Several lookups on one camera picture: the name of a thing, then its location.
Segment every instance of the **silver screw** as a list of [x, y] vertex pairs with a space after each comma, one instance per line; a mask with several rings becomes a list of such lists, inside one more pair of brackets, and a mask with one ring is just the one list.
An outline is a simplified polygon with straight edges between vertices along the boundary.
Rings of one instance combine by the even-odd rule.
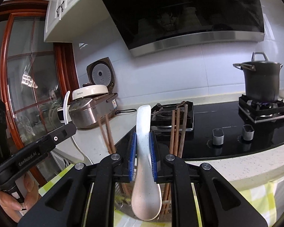
[[208, 163], [203, 163], [201, 166], [204, 170], [209, 170], [211, 168], [211, 165]]
[[84, 168], [84, 164], [83, 163], [80, 162], [80, 163], [75, 164], [75, 169], [81, 170], [83, 168]]
[[175, 156], [173, 154], [168, 154], [167, 156], [165, 156], [165, 158], [169, 161], [174, 160]]
[[121, 157], [120, 154], [112, 154], [111, 155], [112, 160], [118, 160], [118, 159], [120, 159], [120, 157]]

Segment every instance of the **stove knob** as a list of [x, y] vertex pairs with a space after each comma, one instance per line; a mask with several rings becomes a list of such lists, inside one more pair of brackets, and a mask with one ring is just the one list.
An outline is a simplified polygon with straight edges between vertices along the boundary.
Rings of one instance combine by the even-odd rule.
[[255, 130], [251, 125], [243, 125], [242, 139], [244, 141], [251, 141], [254, 138]]
[[213, 145], [219, 146], [224, 142], [224, 132], [222, 129], [213, 129]]

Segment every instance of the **black pot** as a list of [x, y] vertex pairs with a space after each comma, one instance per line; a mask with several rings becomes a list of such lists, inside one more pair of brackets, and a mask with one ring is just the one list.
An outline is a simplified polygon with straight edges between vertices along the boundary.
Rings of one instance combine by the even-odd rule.
[[[265, 61], [255, 61], [255, 55], [262, 54]], [[282, 64], [269, 61], [263, 52], [254, 52], [250, 62], [233, 64], [243, 70], [246, 95], [258, 102], [275, 102], [279, 98], [280, 69]]]

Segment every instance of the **gas burner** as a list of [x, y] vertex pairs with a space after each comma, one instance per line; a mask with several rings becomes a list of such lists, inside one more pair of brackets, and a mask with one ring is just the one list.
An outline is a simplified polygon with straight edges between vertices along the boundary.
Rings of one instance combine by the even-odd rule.
[[193, 130], [193, 103], [182, 101], [176, 104], [162, 105], [158, 103], [151, 109], [151, 129], [153, 131], [170, 132], [171, 131], [171, 117], [172, 111], [177, 108], [180, 109], [180, 124], [183, 122], [184, 105], [188, 105], [186, 131]]
[[239, 97], [239, 109], [254, 123], [261, 123], [284, 118], [284, 102], [260, 103], [247, 96]]

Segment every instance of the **white speckled countertop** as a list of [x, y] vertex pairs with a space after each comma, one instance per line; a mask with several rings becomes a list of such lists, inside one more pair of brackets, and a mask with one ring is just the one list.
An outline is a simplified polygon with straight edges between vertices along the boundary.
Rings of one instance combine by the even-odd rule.
[[[242, 93], [203, 96], [196, 98], [187, 98], [194, 105], [237, 101]], [[171, 100], [162, 102], [163, 104], [177, 103], [182, 100]], [[110, 120], [110, 126], [114, 142], [117, 143], [124, 137], [128, 131], [135, 126], [136, 114], [121, 114]], [[75, 134], [75, 140], [82, 151], [88, 156], [93, 163], [98, 163], [102, 158], [108, 155], [99, 128], [88, 131], [78, 130]], [[57, 145], [55, 152], [61, 154], [72, 162], [83, 160], [82, 155], [74, 147], [70, 139]], [[217, 159], [208, 161], [189, 161], [188, 163], [200, 165], [201, 163], [210, 163], [223, 177], [232, 183], [238, 189], [248, 189], [262, 185], [268, 181], [280, 178], [284, 175], [284, 145], [272, 148], [256, 154], [245, 155], [229, 159]]]

